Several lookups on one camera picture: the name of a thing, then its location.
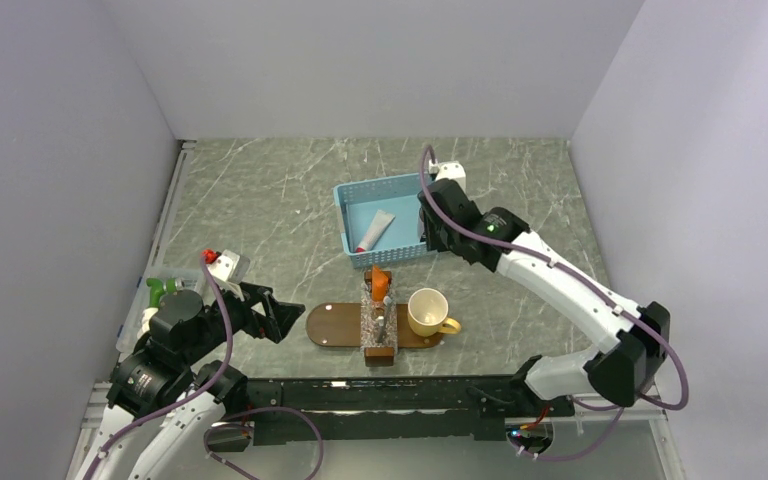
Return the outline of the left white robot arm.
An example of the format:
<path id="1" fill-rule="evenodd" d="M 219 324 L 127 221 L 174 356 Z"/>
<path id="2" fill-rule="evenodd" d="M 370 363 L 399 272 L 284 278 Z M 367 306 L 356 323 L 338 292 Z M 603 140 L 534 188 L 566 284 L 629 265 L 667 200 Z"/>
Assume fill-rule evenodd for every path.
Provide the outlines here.
<path id="1" fill-rule="evenodd" d="M 147 332 L 111 373 L 78 478 L 159 479 L 203 446 L 214 423 L 273 406 L 277 393 L 251 390 L 246 375 L 220 360 L 193 368 L 238 332 L 279 343 L 305 313 L 302 304 L 276 300 L 269 287 L 239 288 L 212 304 L 191 289 L 155 296 Z"/>

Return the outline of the yellow mug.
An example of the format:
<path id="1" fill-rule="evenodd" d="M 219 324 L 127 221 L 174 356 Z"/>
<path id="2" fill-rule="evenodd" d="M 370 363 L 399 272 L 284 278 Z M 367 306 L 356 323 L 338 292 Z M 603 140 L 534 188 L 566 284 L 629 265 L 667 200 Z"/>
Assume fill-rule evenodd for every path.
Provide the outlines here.
<path id="1" fill-rule="evenodd" d="M 408 300 L 407 309 L 409 327 L 421 337 L 437 333 L 458 334 L 462 330 L 462 325 L 449 316 L 448 300 L 438 290 L 422 288 L 415 291 Z"/>

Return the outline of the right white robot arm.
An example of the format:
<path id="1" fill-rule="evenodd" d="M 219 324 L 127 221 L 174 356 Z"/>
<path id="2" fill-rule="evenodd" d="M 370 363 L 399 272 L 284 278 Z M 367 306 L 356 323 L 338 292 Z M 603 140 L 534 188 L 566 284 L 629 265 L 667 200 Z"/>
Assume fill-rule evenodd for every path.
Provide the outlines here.
<path id="1" fill-rule="evenodd" d="M 480 264 L 535 293 L 569 319 L 590 347 L 563 356 L 536 355 L 512 378 L 511 401 L 534 415 L 560 397 L 595 393 L 618 407 L 644 398 L 668 356 L 670 315 L 642 307 L 565 260 L 511 211 L 481 212 L 461 186 L 438 179 L 418 195 L 429 249 Z"/>

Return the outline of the orange toothpaste tube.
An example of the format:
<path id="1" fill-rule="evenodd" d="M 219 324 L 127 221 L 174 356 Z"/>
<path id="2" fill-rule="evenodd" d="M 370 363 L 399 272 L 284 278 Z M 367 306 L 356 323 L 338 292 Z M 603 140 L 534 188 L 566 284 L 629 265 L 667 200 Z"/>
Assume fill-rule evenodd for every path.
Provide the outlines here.
<path id="1" fill-rule="evenodd" d="M 370 298 L 374 302 L 383 302 L 389 294 L 391 278 L 388 272 L 373 265 L 364 276 Z"/>

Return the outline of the clear acrylic toothbrush holder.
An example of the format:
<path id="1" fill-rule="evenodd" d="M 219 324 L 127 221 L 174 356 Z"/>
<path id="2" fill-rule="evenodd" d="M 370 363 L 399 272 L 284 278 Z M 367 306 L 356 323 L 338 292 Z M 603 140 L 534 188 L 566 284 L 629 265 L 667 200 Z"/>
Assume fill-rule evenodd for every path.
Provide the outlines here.
<path id="1" fill-rule="evenodd" d="M 360 348 L 368 368 L 391 367 L 398 353 L 396 302 L 390 271 L 373 265 L 364 272 Z"/>

